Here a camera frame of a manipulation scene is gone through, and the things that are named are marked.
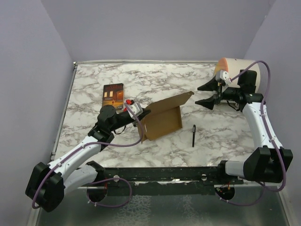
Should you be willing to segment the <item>brown cardboard box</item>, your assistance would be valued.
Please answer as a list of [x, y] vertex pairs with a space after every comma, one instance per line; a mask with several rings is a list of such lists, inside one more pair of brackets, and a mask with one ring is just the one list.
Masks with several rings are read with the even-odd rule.
[[149, 104], [145, 109], [150, 110], [150, 113], [140, 120], [141, 126], [137, 126], [142, 136], [141, 141], [153, 141], [181, 129], [180, 106], [185, 104], [192, 95], [194, 92], [189, 91]]

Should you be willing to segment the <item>black pen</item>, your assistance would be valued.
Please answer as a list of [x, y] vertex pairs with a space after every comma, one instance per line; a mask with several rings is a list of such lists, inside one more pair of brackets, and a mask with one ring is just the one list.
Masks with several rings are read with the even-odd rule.
[[196, 135], [196, 125], [194, 124], [192, 127], [192, 147], [195, 146], [195, 135]]

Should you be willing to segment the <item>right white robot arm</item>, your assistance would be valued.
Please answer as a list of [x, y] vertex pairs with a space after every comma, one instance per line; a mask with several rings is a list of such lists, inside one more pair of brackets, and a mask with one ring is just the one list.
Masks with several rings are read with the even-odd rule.
[[257, 72], [241, 70], [238, 87], [230, 87], [229, 73], [219, 70], [206, 84], [198, 87], [199, 91], [212, 91], [207, 99], [196, 101], [212, 110], [221, 101], [234, 101], [238, 111], [247, 119], [255, 150], [245, 161], [222, 161], [216, 179], [227, 184], [233, 176], [249, 181], [280, 183], [293, 159], [290, 149], [285, 149], [275, 135], [268, 119], [265, 101], [261, 93], [256, 93]]

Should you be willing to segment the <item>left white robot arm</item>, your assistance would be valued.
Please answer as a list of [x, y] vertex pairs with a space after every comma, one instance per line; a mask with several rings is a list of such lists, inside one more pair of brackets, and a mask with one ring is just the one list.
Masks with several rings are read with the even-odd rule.
[[87, 136], [71, 151], [47, 164], [39, 162], [34, 166], [25, 194], [32, 200], [32, 208], [53, 211], [64, 195], [85, 184], [98, 186], [104, 174], [91, 165], [81, 165], [107, 146], [114, 146], [115, 130], [134, 123], [143, 129], [141, 120], [151, 113], [139, 103], [125, 105], [126, 111], [118, 113], [114, 106], [100, 109], [97, 122]]

